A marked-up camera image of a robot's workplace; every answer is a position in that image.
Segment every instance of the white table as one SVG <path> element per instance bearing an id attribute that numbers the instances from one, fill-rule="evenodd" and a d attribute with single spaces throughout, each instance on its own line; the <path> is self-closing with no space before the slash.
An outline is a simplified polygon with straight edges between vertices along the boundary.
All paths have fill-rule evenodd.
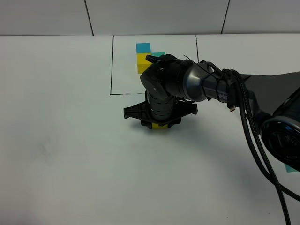
<path id="1" fill-rule="evenodd" d="M 250 37 L 261 43 L 261 53 L 277 38 Z M 113 73 L 118 65 L 115 59 L 128 54 L 116 42 L 122 38 L 131 40 L 114 38 Z M 241 73 L 272 74 L 281 68 L 279 60 L 283 68 L 278 73 L 300 70 L 295 65 L 284 66 L 298 57 L 300 37 L 280 40 L 294 46 L 287 50 L 290 57 L 277 59 L 273 56 L 276 50 L 271 56 L 255 55 L 257 62 L 268 62 L 268 57 L 278 60 L 270 71 L 259 63 L 247 67 L 248 61 L 235 54 L 243 52 L 244 45 L 237 43 L 245 38 L 249 36 L 197 36 L 199 57 Z M 139 43 L 146 38 L 132 39 Z M 158 36 L 147 40 L 160 43 Z M 161 42 L 167 42 L 166 36 Z M 189 42 L 183 45 L 195 46 L 195 40 Z M 214 54 L 218 49 L 234 51 Z M 250 47 L 249 58 L 253 52 Z M 178 54 L 190 54 L 190 50 Z M 252 159 L 238 112 L 229 113 L 217 101 L 204 101 L 198 104 L 198 115 L 185 117 L 171 129 L 141 127 L 137 120 L 123 119 L 122 108 L 143 101 L 144 96 L 134 92 L 110 95 L 111 64 L 112 37 L 0 38 L 2 221 L 284 224 L 275 188 Z M 127 66 L 123 76 L 112 77 L 113 91 L 118 91 L 116 82 L 127 82 L 130 71 L 132 67 Z M 141 87 L 138 75 L 132 83 L 137 90 Z M 286 173 L 282 163 L 271 161 L 278 179 L 299 193 L 299 173 Z M 299 202 L 289 197 L 286 201 L 293 224 L 298 224 Z"/>

